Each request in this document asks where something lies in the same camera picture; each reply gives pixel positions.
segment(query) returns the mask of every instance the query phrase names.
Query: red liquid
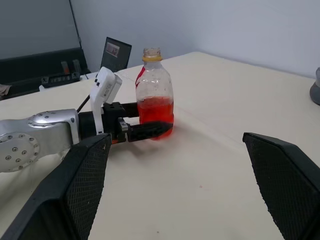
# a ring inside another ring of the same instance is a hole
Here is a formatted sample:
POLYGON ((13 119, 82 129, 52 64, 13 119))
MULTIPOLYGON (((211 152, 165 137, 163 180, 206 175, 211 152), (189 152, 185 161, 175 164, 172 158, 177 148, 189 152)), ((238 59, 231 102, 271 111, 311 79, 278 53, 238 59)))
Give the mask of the red liquid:
MULTIPOLYGON (((174 101, 165 96, 154 96, 137 103, 140 116, 140 124, 163 121, 174 123, 174 101)), ((153 140, 163 139, 172 133, 172 128, 153 140)))

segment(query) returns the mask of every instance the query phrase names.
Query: plastic bottle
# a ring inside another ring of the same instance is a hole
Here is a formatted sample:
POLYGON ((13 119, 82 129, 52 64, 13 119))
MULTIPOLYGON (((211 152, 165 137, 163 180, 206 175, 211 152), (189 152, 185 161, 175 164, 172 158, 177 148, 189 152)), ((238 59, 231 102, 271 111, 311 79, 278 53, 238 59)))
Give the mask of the plastic bottle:
MULTIPOLYGON (((145 48, 142 60, 144 66, 135 82, 140 123, 174 123, 174 91, 171 77, 161 64, 160 48, 145 48)), ((153 140, 162 139, 171 133, 172 129, 153 140)))

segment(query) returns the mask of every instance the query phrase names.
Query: gray wall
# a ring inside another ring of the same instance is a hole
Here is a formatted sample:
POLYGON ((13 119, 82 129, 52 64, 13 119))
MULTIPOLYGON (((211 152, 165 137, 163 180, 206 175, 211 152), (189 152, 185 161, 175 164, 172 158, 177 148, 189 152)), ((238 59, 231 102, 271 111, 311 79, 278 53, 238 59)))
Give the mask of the gray wall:
POLYGON ((202 51, 314 77, 320 66, 319 0, 72 0, 88 65, 97 70, 106 36, 165 58, 202 51))
POLYGON ((68 0, 0 0, 0 59, 79 46, 68 0))

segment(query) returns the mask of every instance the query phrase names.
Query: table surface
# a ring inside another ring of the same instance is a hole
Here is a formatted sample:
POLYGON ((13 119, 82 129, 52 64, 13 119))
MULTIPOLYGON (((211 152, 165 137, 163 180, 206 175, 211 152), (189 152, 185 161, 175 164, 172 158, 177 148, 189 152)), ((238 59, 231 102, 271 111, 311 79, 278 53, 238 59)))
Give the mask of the table surface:
MULTIPOLYGON (((318 166, 320 107, 314 80, 200 52, 163 66, 174 89, 170 138, 113 145, 90 240, 282 240, 260 195, 244 132, 297 144, 318 166)), ((115 99, 135 101, 141 66, 122 70, 115 99)), ((77 108, 93 80, 0 101, 1 119, 77 108)), ((87 104, 84 111, 89 111, 87 104)), ((61 161, 55 154, 0 173, 0 235, 38 183, 61 161)))

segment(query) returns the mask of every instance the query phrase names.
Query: bottle label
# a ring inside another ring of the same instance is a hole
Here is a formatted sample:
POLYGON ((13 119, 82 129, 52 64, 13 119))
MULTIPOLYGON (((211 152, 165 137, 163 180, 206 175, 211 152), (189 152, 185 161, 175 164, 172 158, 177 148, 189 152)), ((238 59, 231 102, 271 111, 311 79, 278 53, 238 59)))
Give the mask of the bottle label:
POLYGON ((145 67, 143 66, 142 67, 142 69, 141 69, 141 71, 140 71, 140 73, 138 74, 138 77, 136 78, 136 80, 135 80, 135 87, 138 87, 138 79, 142 76, 142 74, 144 74, 144 72, 145 72, 145 67))

